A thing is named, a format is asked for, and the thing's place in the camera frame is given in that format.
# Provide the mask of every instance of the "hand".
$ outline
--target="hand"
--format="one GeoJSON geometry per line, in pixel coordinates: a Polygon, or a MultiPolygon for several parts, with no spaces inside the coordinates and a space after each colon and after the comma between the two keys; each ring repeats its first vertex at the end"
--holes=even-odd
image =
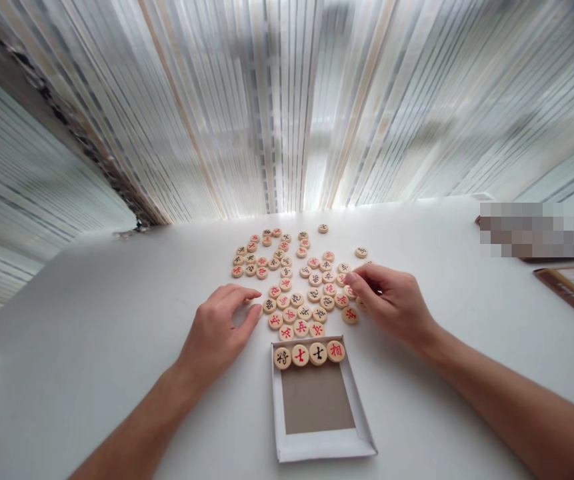
{"type": "Polygon", "coordinates": [[[262,295],[230,283],[218,287],[198,307],[193,325],[174,367],[188,376],[198,395],[227,370],[244,349],[258,324],[262,307],[252,306],[239,328],[231,321],[240,304],[262,295]]]}
{"type": "Polygon", "coordinates": [[[412,274],[368,263],[348,273],[346,282],[376,324],[411,348],[418,349],[440,330],[412,274]]]}

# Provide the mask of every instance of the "right hand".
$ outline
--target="right hand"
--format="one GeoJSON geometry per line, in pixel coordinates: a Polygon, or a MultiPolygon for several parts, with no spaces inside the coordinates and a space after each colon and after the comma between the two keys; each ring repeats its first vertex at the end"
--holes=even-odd
{"type": "Polygon", "coordinates": [[[346,283],[376,324],[411,348],[418,349],[440,330],[412,274],[368,263],[348,273],[346,283]]]}

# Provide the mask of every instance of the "forearm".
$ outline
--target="forearm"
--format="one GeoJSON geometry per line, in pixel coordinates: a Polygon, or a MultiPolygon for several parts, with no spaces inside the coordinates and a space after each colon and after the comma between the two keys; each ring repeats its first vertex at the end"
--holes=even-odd
{"type": "Polygon", "coordinates": [[[574,404],[442,329],[415,349],[538,478],[574,478],[574,404]]]}
{"type": "Polygon", "coordinates": [[[151,478],[200,394],[196,382],[181,367],[172,366],[71,480],[151,478]]]}

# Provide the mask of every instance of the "cardboard box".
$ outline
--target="cardboard box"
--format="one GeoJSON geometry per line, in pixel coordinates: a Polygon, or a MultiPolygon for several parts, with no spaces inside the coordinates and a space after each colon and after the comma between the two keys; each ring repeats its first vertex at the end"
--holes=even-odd
{"type": "Polygon", "coordinates": [[[343,337],[297,339],[271,344],[273,417],[278,462],[376,455],[367,417],[355,385],[350,352],[340,363],[316,367],[294,364],[280,370],[273,363],[277,348],[314,342],[326,345],[343,337]]]}

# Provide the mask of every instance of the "striped curtain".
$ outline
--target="striped curtain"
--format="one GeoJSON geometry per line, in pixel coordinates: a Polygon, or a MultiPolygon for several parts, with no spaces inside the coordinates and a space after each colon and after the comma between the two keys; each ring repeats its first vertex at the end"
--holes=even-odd
{"type": "Polygon", "coordinates": [[[134,226],[102,176],[0,87],[0,307],[78,234],[134,226]]]}
{"type": "MultiPolygon", "coordinates": [[[[158,223],[574,200],[574,0],[0,0],[0,32],[158,223]]],[[[133,218],[71,195],[71,235],[133,218]]]]}

